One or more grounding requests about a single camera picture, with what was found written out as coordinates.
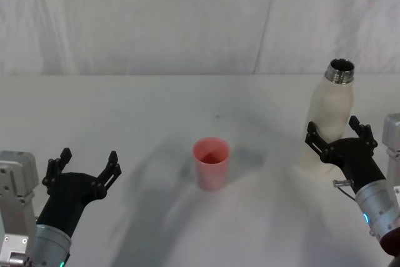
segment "white backdrop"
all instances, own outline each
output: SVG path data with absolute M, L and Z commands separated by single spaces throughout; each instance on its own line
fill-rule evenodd
M 5 74 L 400 72 L 398 0 L 0 0 Z

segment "white bottle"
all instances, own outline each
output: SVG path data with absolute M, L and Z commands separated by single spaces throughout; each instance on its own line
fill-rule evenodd
M 347 59 L 334 59 L 325 76 L 315 89 L 312 97 L 302 139 L 305 139 L 308 122 L 313 121 L 319 135 L 330 143 L 342 138 L 353 106 L 354 65 Z M 315 173 L 327 173 L 334 165 L 324 164 L 319 156 L 307 145 L 300 159 L 300 165 Z

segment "table surface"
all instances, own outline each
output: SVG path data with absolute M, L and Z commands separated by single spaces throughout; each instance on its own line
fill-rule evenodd
M 93 267 L 387 266 L 358 206 L 296 166 L 321 76 L 82 76 L 0 80 L 0 149 L 32 152 L 39 178 L 70 147 L 64 172 L 97 175 L 116 150 L 107 197 L 87 206 L 67 265 Z M 400 111 L 400 76 L 358 75 L 352 113 L 381 140 Z M 191 147 L 220 136 L 229 184 L 197 188 Z M 375 155 L 386 172 L 382 145 Z M 47 200 L 35 189 L 37 214 Z

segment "pink cup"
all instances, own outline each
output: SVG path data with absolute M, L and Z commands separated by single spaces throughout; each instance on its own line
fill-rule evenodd
M 228 176 L 229 144 L 220 138 L 203 138 L 193 146 L 197 183 L 206 191 L 216 191 L 225 186 Z

